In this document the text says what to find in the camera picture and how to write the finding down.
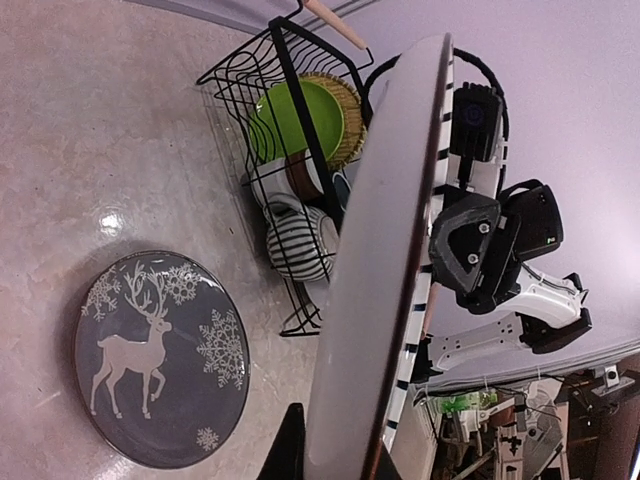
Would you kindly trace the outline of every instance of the bottle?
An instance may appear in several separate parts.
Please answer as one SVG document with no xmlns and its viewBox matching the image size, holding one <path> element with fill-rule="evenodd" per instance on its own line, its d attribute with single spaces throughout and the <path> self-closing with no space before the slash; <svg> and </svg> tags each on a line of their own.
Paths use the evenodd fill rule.
<svg viewBox="0 0 640 480">
<path fill-rule="evenodd" d="M 431 397 L 429 407 L 433 413 L 453 413 L 464 410 L 486 410 L 498 402 L 494 390 L 465 393 L 452 397 Z"/>
</svg>

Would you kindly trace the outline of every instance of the black and white striped bowl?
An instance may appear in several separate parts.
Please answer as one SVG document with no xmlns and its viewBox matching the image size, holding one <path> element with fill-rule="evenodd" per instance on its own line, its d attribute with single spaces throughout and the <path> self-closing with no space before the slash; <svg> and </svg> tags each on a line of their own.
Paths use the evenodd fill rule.
<svg viewBox="0 0 640 480">
<path fill-rule="evenodd" d="M 280 275 L 298 282 L 312 282 L 331 273 L 338 233 L 326 213 L 303 205 L 291 195 L 277 194 L 269 199 L 265 217 L 269 222 L 267 251 Z"/>
</svg>

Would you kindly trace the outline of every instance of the mug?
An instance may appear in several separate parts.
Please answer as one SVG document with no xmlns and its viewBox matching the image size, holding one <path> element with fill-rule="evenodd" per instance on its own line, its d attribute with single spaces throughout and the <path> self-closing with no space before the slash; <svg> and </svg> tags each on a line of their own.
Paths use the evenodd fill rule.
<svg viewBox="0 0 640 480">
<path fill-rule="evenodd" d="M 323 192 L 308 150 L 258 165 L 251 174 L 251 191 L 261 207 L 277 193 L 285 193 L 307 202 L 318 198 Z"/>
<path fill-rule="evenodd" d="M 334 172 L 331 176 L 333 182 L 333 188 L 336 190 L 338 196 L 338 202 L 343 212 L 347 211 L 347 203 L 349 203 L 349 196 L 351 196 L 351 184 L 347 177 L 340 172 Z"/>
<path fill-rule="evenodd" d="M 269 223 L 267 252 L 280 275 L 312 282 L 331 273 L 339 237 L 326 213 L 292 195 L 277 193 L 269 198 L 264 214 Z"/>
</svg>

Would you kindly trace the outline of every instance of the green bowl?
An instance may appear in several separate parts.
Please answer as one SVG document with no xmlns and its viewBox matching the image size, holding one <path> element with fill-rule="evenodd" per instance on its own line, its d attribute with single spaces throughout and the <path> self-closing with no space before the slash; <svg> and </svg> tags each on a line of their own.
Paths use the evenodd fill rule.
<svg viewBox="0 0 640 480">
<path fill-rule="evenodd" d="M 333 94 L 322 85 L 300 80 L 300 86 L 311 112 L 320 146 L 325 158 L 329 160 L 338 150 L 344 135 L 342 109 Z M 307 140 L 286 83 L 272 87 L 258 101 L 255 112 L 250 116 L 249 127 L 251 145 L 264 163 L 307 149 Z"/>
</svg>

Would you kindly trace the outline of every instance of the plate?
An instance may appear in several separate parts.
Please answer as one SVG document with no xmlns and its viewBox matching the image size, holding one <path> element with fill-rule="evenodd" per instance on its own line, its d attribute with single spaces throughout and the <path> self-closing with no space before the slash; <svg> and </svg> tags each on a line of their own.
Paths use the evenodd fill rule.
<svg viewBox="0 0 640 480">
<path fill-rule="evenodd" d="M 300 80 L 300 87 L 309 107 L 320 146 L 328 160 L 336 153 L 344 135 L 342 109 L 336 98 L 323 86 Z M 286 157 L 287 154 L 291 155 L 307 148 L 307 140 L 286 83 L 272 87 L 258 100 L 256 110 L 250 116 L 249 127 L 251 145 L 258 158 L 264 162 Z"/>
<path fill-rule="evenodd" d="M 449 62 L 447 68 L 447 80 L 446 88 L 444 91 L 444 102 L 442 105 L 442 112 L 440 114 L 440 135 L 438 140 L 438 152 L 449 152 L 451 144 L 451 123 L 453 113 L 453 49 L 449 53 Z M 444 185 L 447 181 L 447 171 L 449 167 L 448 155 L 438 155 L 438 162 L 436 164 L 433 187 L 434 189 Z M 428 225 L 430 227 L 432 220 L 435 219 L 442 211 L 444 204 L 444 194 L 433 194 L 430 200 L 428 208 L 429 217 Z M 422 254 L 420 265 L 424 268 L 421 269 L 421 273 L 417 275 L 415 286 L 413 288 L 413 298 L 411 303 L 413 305 L 425 305 L 425 310 L 413 309 L 407 319 L 407 327 L 405 329 L 403 344 L 406 345 L 418 345 L 422 337 L 422 326 L 425 321 L 426 312 L 428 310 L 427 302 L 429 293 L 431 291 L 431 273 L 427 270 L 431 265 L 431 260 L 428 253 L 428 240 L 429 237 L 425 237 L 425 242 L 422 246 Z M 400 423 L 400 417 L 402 415 L 402 408 L 405 405 L 407 398 L 407 389 L 403 383 L 411 378 L 413 373 L 413 366 L 416 361 L 416 355 L 409 351 L 409 348 L 403 349 L 398 359 L 397 379 L 389 399 L 389 405 L 387 407 L 387 421 L 385 424 L 384 434 L 382 439 L 385 446 L 389 451 L 393 447 L 393 442 L 396 437 L 397 426 Z"/>
<path fill-rule="evenodd" d="M 330 170 L 339 170 L 347 166 L 360 153 L 367 137 L 367 129 L 362 119 L 360 95 L 345 80 L 329 73 L 303 73 L 301 78 L 322 85 L 340 104 L 344 115 L 344 135 L 335 155 L 327 160 Z"/>
<path fill-rule="evenodd" d="M 145 252 L 114 263 L 87 293 L 74 345 L 90 418 L 137 463 L 197 463 L 242 415 L 250 365 L 242 322 L 220 282 L 186 257 Z"/>
<path fill-rule="evenodd" d="M 374 478 L 385 427 L 396 426 L 392 392 L 408 388 L 411 371 L 399 367 L 413 365 L 421 328 L 415 344 L 405 334 L 421 327 L 430 287 L 424 254 L 437 165 L 448 157 L 440 133 L 451 49 L 447 34 L 400 56 L 367 135 L 318 344 L 308 480 Z"/>
</svg>

